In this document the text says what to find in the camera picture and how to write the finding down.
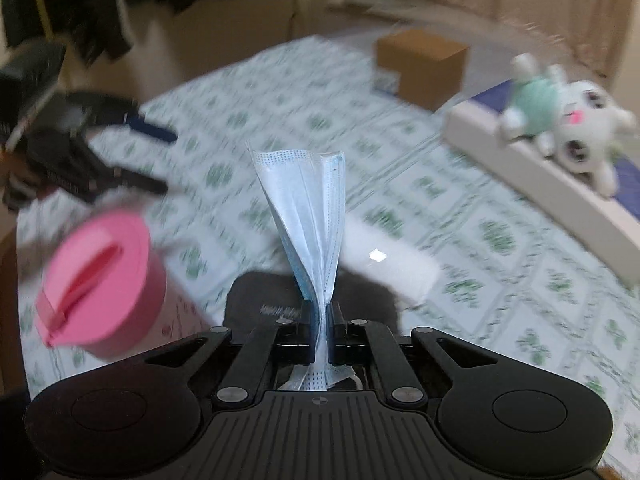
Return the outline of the blue surgical face mask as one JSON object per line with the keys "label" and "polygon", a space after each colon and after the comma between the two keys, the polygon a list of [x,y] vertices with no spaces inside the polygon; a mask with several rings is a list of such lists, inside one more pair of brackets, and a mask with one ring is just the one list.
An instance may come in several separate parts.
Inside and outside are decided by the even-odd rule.
{"label": "blue surgical face mask", "polygon": [[311,362],[300,386],[326,391],[350,373],[332,363],[334,296],[345,229],[346,160],[341,152],[252,151],[288,263],[311,303]]}

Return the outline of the pink lidded cup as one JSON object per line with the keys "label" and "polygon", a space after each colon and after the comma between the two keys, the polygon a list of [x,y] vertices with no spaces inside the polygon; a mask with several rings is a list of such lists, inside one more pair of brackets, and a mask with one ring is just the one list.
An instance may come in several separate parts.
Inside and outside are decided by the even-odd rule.
{"label": "pink lidded cup", "polygon": [[114,360],[205,330],[207,322],[153,248],[140,214],[86,221],[56,250],[35,301],[48,348]]}

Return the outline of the green patterned bed sheet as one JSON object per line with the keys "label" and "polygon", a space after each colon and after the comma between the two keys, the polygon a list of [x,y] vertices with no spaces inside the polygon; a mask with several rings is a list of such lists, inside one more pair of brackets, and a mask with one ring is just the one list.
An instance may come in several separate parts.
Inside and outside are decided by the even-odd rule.
{"label": "green patterned bed sheet", "polygon": [[217,324],[233,280],[288,272],[250,159],[306,148],[346,159],[346,208],[370,233],[411,246],[430,288],[398,296],[400,328],[431,325],[576,379],[614,416],[605,463],[639,474],[639,292],[537,209],[439,139],[444,114],[373,91],[372,61],[317,37],[216,70],[144,106],[173,128],[165,145],[126,128],[91,142],[108,162],[164,179],[153,197],[118,188],[94,206],[55,193],[17,220],[18,322],[26,380],[38,393],[100,365],[78,348],[50,349],[34,301],[52,252],[98,211],[140,211],[177,293],[154,339]]}

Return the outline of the long white flat box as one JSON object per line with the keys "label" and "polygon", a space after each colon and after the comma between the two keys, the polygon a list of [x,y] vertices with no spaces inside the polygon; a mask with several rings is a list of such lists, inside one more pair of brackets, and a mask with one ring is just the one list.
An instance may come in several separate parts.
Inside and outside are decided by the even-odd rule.
{"label": "long white flat box", "polygon": [[503,142],[498,114],[474,100],[450,108],[442,140],[523,194],[627,284],[639,283],[639,220],[615,198],[542,158],[527,140]]}

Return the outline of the small brown cardboard box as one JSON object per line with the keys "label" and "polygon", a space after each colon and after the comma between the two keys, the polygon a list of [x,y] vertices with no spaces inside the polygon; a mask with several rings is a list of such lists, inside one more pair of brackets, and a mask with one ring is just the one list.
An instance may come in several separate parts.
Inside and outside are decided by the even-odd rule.
{"label": "small brown cardboard box", "polygon": [[378,38],[373,88],[434,112],[461,90],[468,52],[418,28]]}

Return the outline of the white bunny plush toy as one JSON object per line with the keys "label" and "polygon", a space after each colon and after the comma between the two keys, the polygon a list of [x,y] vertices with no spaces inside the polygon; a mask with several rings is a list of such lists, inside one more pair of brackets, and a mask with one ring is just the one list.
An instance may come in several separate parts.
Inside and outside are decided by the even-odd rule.
{"label": "white bunny plush toy", "polygon": [[511,76],[510,96],[499,115],[503,140],[528,139],[541,157],[590,177],[600,196],[616,195],[620,182],[614,160],[622,154],[618,138],[639,135],[634,113],[595,82],[569,81],[561,65],[541,67],[530,53],[512,58]]}

